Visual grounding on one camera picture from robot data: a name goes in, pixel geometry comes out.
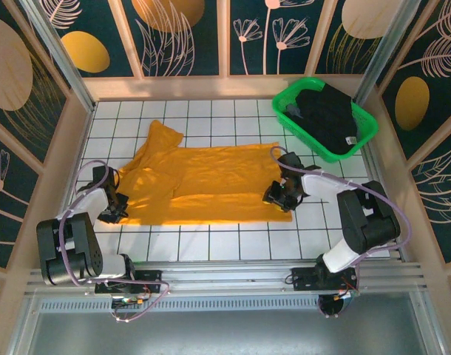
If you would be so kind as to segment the orange t-shirt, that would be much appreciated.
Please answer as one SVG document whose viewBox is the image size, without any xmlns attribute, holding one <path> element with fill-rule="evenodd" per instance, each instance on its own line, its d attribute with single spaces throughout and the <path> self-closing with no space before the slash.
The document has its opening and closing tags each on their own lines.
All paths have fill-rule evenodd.
<svg viewBox="0 0 451 355">
<path fill-rule="evenodd" d="M 122 225 L 290 222 L 263 203 L 280 178 L 271 144 L 181 147 L 183 135 L 153 121 L 146 142 L 119 171 L 128 206 Z"/>
</svg>

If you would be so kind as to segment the black t-shirt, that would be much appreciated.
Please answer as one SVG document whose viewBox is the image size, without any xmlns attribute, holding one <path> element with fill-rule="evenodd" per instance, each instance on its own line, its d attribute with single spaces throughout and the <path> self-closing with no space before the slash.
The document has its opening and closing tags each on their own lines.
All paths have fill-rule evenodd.
<svg viewBox="0 0 451 355">
<path fill-rule="evenodd" d="M 298 115 L 292 120 L 329 152 L 348 153 L 357 142 L 351 97 L 324 85 L 322 90 L 302 89 L 296 96 Z"/>
</svg>

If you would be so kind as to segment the green plastic basket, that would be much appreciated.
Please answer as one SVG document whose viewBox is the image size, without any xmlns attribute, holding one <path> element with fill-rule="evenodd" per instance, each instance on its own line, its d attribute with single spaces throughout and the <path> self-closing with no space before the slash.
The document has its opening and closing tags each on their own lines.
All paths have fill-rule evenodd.
<svg viewBox="0 0 451 355">
<path fill-rule="evenodd" d="M 292 118 L 287 117 L 284 112 L 286 106 L 293 104 L 296 106 L 296 96 L 302 89 L 312 89 L 316 91 L 322 90 L 326 83 L 318 78 L 302 78 L 292 83 L 287 89 L 284 89 L 272 99 L 272 108 L 277 115 L 278 122 L 286 128 L 293 136 L 298 138 L 313 152 L 320 156 L 328 163 L 335 163 L 339 160 L 347 159 L 355 155 L 366 143 L 368 143 L 378 132 L 379 125 L 376 119 L 359 105 L 355 104 L 351 99 L 351 108 L 353 119 L 357 125 L 357 142 L 356 145 L 346 154 L 336 155 L 329 152 L 316 139 L 311 137 L 306 131 L 301 129 Z"/>
</svg>

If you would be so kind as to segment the grey metal sheet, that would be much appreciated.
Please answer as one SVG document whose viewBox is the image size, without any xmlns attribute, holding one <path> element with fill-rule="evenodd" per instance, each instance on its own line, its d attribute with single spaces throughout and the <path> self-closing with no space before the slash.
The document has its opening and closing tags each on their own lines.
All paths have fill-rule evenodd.
<svg viewBox="0 0 451 355">
<path fill-rule="evenodd" d="M 45 313 L 26 355 L 443 355 L 407 294 L 316 308 L 154 311 L 131 323 L 107 313 Z"/>
</svg>

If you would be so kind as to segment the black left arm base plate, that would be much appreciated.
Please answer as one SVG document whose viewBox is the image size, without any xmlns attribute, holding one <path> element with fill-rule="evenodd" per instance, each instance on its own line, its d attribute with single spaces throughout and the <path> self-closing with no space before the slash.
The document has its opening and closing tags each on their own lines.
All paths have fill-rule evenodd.
<svg viewBox="0 0 451 355">
<path fill-rule="evenodd" d="M 160 281 L 162 271 L 140 270 L 135 272 L 135 279 L 140 281 Z M 160 286 L 157 284 L 129 284 L 119 282 L 100 283 L 95 286 L 96 294 L 139 294 L 148 295 L 149 292 L 158 293 Z"/>
</svg>

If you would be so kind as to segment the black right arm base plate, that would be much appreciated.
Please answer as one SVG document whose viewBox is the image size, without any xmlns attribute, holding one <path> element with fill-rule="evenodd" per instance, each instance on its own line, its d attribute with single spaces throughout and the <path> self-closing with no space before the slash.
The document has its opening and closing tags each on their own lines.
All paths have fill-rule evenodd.
<svg viewBox="0 0 451 355">
<path fill-rule="evenodd" d="M 285 278 L 285 284 L 292 285 L 295 291 L 345 290 L 348 285 L 357 288 L 357 281 L 354 268 L 331 273 L 325 266 L 292 268 L 291 273 Z"/>
</svg>

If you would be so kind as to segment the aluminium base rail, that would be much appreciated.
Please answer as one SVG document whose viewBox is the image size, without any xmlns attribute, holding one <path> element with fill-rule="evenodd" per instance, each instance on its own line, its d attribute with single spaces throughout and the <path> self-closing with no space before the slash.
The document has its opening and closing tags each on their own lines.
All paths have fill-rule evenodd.
<svg viewBox="0 0 451 355">
<path fill-rule="evenodd" d="M 139 271 L 160 271 L 174 295 L 224 296 L 245 294 L 289 294 L 285 281 L 294 268 L 314 273 L 309 260 L 252 260 L 136 263 Z M 427 289 L 418 263 L 398 259 L 365 260 L 359 264 L 359 287 L 364 293 L 408 292 Z"/>
</svg>

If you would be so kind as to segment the aluminium frame post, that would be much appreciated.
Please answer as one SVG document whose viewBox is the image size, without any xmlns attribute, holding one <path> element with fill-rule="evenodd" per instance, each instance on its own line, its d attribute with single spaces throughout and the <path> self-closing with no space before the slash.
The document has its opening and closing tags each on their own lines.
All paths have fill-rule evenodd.
<svg viewBox="0 0 451 355">
<path fill-rule="evenodd" d="M 55 28 L 46 17 L 42 5 L 38 0 L 18 0 L 27 13 L 28 18 L 33 22 L 34 27 L 41 36 L 43 42 L 52 53 L 53 58 L 59 65 L 62 73 L 71 85 L 72 90 L 86 109 L 92 113 L 95 108 L 95 101 L 89 94 L 89 90 L 83 82 L 78 69 L 70 59 L 68 52 L 64 48 L 61 39 Z"/>
<path fill-rule="evenodd" d="M 407 27 L 410 25 L 421 0 L 401 0 L 396 14 L 392 18 L 382 40 L 370 60 L 367 69 L 360 81 L 359 87 L 353 96 L 353 102 L 363 106 L 373 90 L 377 79 L 381 75 L 386 63 L 399 45 Z"/>
</svg>

